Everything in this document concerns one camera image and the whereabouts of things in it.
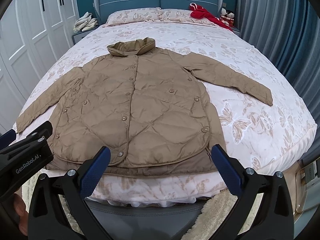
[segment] jacket sleeve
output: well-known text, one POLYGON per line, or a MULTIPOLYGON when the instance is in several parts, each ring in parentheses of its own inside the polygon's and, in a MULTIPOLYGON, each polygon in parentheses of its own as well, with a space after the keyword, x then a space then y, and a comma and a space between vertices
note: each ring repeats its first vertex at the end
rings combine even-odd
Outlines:
POLYGON ((261 102, 272 106, 273 99, 269 88, 217 60, 193 52, 182 56, 169 51, 169 55, 198 79, 218 86, 237 88, 242 93, 252 95, 261 102))
POLYGON ((44 91, 17 119, 17 133, 25 130, 39 115, 50 106, 57 103, 60 98, 73 88, 84 76, 82 67, 74 67, 56 80, 44 91))

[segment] jacket collar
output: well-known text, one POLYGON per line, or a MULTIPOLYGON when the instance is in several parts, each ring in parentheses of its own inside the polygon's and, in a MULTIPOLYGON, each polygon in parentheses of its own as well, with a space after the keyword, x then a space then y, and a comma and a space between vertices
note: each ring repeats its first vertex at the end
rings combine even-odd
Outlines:
POLYGON ((151 38, 143 40, 117 42, 116 44, 109 45, 108 51, 113 56, 126 57, 132 55, 141 55, 153 50, 156 47, 156 41, 151 38))

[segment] floral bedspread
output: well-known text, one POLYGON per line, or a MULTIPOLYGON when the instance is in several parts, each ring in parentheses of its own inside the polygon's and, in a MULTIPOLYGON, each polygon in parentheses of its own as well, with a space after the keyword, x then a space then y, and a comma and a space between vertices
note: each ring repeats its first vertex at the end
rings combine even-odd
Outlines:
MULTIPOLYGON (((23 112, 55 80, 76 66, 108 54, 107 46, 118 41, 150 37, 156 46, 181 54, 190 52, 214 58, 270 88, 273 106, 267 106, 233 88, 204 82, 217 108, 229 156, 244 167, 263 174, 289 168, 306 152, 315 137, 316 124, 303 100, 284 76, 254 46, 218 26, 173 22, 137 22, 99 27, 72 47, 38 83, 23 112)), ((55 106, 38 117, 17 140, 49 119, 55 106)), ((57 172, 45 171, 49 175, 57 172)), ((168 178, 130 179, 104 175, 92 198, 110 203, 194 202, 225 188, 218 172, 168 178)))

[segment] tan puffer jacket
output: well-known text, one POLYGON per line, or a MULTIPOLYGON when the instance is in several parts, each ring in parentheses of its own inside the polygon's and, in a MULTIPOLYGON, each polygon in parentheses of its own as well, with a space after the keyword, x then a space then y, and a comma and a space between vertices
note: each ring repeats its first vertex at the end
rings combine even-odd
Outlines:
POLYGON ((214 171, 209 153, 222 128, 205 86, 238 88, 272 105, 271 91, 224 64, 196 53, 156 48, 145 38, 108 46, 110 54, 75 67, 17 119, 22 132, 56 104, 47 169, 66 171, 111 150, 107 173, 169 176, 214 171))

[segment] fluffy rug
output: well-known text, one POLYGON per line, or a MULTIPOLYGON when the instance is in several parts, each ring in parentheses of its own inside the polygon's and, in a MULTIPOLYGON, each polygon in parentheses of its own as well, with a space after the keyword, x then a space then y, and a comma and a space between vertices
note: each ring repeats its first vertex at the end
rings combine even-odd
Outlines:
MULTIPOLYGON (((22 186, 22 198, 26 203, 27 211, 29 211, 32 193, 39 175, 40 172, 34 175, 22 186)), ((262 196, 263 194, 257 195, 250 214, 246 222, 244 223, 240 233, 250 229, 253 220, 258 212, 262 196)), ((70 211, 62 196, 60 196, 60 200, 72 229, 82 234, 78 224, 70 214, 70 211)), ((209 237, 218 229, 223 220, 227 217, 236 200, 237 197, 231 195, 228 190, 221 191, 212 199, 208 200, 207 203, 203 206, 201 214, 198 216, 196 223, 192 228, 188 230, 188 232, 182 237, 181 240, 208 240, 209 237)))

